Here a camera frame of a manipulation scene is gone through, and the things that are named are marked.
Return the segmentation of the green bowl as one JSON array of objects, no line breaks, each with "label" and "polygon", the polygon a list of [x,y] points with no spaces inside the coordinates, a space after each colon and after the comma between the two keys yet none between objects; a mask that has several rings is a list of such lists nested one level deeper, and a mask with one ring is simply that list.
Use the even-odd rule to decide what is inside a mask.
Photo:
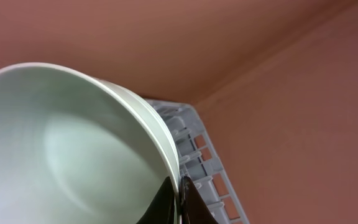
[{"label": "green bowl", "polygon": [[0,223],[137,223],[178,154],[132,91],[50,63],[0,69]]}]

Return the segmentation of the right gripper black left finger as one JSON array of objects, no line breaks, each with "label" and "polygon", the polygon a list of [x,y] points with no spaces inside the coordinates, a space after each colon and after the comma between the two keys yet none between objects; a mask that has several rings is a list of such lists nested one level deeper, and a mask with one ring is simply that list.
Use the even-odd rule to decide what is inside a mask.
[{"label": "right gripper black left finger", "polygon": [[166,177],[146,212],[136,224],[174,224],[175,193]]}]

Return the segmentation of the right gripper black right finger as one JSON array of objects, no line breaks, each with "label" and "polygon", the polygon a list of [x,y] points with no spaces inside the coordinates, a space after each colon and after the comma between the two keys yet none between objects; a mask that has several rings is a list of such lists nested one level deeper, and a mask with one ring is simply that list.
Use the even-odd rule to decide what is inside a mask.
[{"label": "right gripper black right finger", "polygon": [[181,178],[180,208],[182,224],[218,224],[188,176]]}]

